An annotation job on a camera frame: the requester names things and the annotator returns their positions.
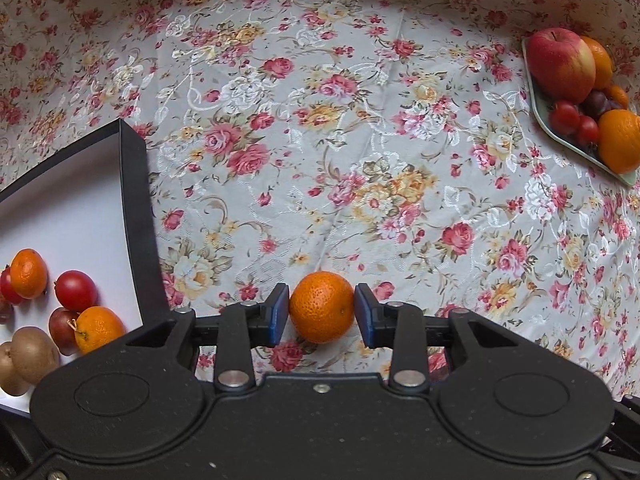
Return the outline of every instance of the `round circle cover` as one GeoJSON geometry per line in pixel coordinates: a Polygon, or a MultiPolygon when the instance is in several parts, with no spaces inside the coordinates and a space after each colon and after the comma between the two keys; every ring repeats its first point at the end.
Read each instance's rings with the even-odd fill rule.
{"type": "Polygon", "coordinates": [[[554,462],[602,441],[613,403],[599,378],[552,354],[496,350],[469,359],[440,389],[438,405],[463,440],[523,463],[554,462]]]}
{"type": "Polygon", "coordinates": [[[194,423],[204,394],[193,373],[159,350],[128,347],[109,360],[89,354],[45,377],[30,406],[40,433],[53,447],[98,459],[175,439],[194,423]]]}

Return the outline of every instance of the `cherry tomato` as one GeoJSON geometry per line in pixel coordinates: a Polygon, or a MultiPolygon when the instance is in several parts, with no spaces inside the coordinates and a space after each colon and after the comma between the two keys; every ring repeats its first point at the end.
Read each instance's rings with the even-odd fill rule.
{"type": "Polygon", "coordinates": [[[14,286],[11,284],[11,267],[6,266],[0,274],[0,294],[11,303],[12,305],[20,305],[22,303],[22,297],[15,291],[14,286]]]}
{"type": "Polygon", "coordinates": [[[586,115],[580,116],[580,125],[575,133],[575,141],[583,149],[588,148],[591,144],[598,144],[600,142],[598,123],[586,115]]]}
{"type": "Polygon", "coordinates": [[[580,125],[580,112],[569,101],[556,101],[556,106],[549,114],[549,123],[556,134],[571,136],[580,125]]]}
{"type": "Polygon", "coordinates": [[[98,299],[94,280],[79,270],[66,270],[60,274],[54,290],[60,305],[74,312],[82,312],[94,306],[98,299]]]}

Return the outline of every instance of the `black tray edge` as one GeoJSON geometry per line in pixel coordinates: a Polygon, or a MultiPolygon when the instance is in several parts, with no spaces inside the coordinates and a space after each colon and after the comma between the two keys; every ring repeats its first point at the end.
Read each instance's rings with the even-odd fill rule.
{"type": "Polygon", "coordinates": [[[0,191],[0,202],[63,160],[112,135],[119,137],[122,214],[129,265],[142,323],[148,324],[166,317],[170,307],[156,244],[146,144],[125,121],[116,119],[58,150],[0,191]]]}

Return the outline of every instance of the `orange fruit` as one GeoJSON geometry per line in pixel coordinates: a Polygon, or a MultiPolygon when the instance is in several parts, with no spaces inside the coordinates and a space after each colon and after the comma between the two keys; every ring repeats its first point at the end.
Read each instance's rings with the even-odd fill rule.
{"type": "Polygon", "coordinates": [[[76,319],[76,344],[82,355],[126,334],[124,325],[105,306],[90,306],[76,319]]]}
{"type": "Polygon", "coordinates": [[[11,262],[11,284],[25,300],[33,300],[47,288],[49,273],[42,257],[33,249],[18,251],[11,262]]]}
{"type": "Polygon", "coordinates": [[[596,82],[593,87],[596,90],[602,90],[610,85],[613,77],[613,63],[609,57],[607,49],[599,44],[596,40],[581,36],[582,40],[587,44],[589,50],[593,54],[593,60],[596,62],[596,82]]]}
{"type": "Polygon", "coordinates": [[[600,117],[598,154],[615,173],[640,166],[640,117],[628,110],[610,110],[600,117]]]}
{"type": "Polygon", "coordinates": [[[312,343],[328,343],[353,323],[353,289],[347,280],[320,270],[302,278],[289,300],[298,333],[312,343]]]}
{"type": "Polygon", "coordinates": [[[617,102],[625,110],[629,108],[629,96],[626,94],[622,87],[618,85],[608,86],[604,89],[604,94],[609,99],[613,99],[615,102],[617,102]]]}

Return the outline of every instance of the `green plate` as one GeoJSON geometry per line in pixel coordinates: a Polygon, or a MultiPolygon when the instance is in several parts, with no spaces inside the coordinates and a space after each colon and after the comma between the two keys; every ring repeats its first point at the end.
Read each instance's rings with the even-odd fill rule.
{"type": "Polygon", "coordinates": [[[531,72],[529,72],[529,65],[527,64],[527,40],[522,40],[522,53],[524,54],[524,67],[527,72],[527,80],[529,81],[529,92],[531,94],[531,109],[533,110],[533,114],[536,117],[536,120],[540,124],[540,127],[546,132],[546,134],[551,137],[553,140],[556,140],[563,146],[568,147],[570,150],[573,150],[575,153],[586,158],[590,161],[591,164],[602,168],[609,174],[612,174],[616,179],[620,182],[623,182],[627,186],[634,186],[636,184],[636,172],[631,171],[625,174],[618,174],[611,171],[607,166],[605,166],[602,162],[600,162],[597,158],[589,155],[589,153],[584,152],[578,146],[574,146],[572,143],[567,142],[567,140],[563,139],[560,136],[557,136],[551,126],[549,125],[549,112],[553,109],[553,103],[549,101],[546,96],[540,91],[538,85],[533,81],[533,77],[531,76],[531,72]]]}

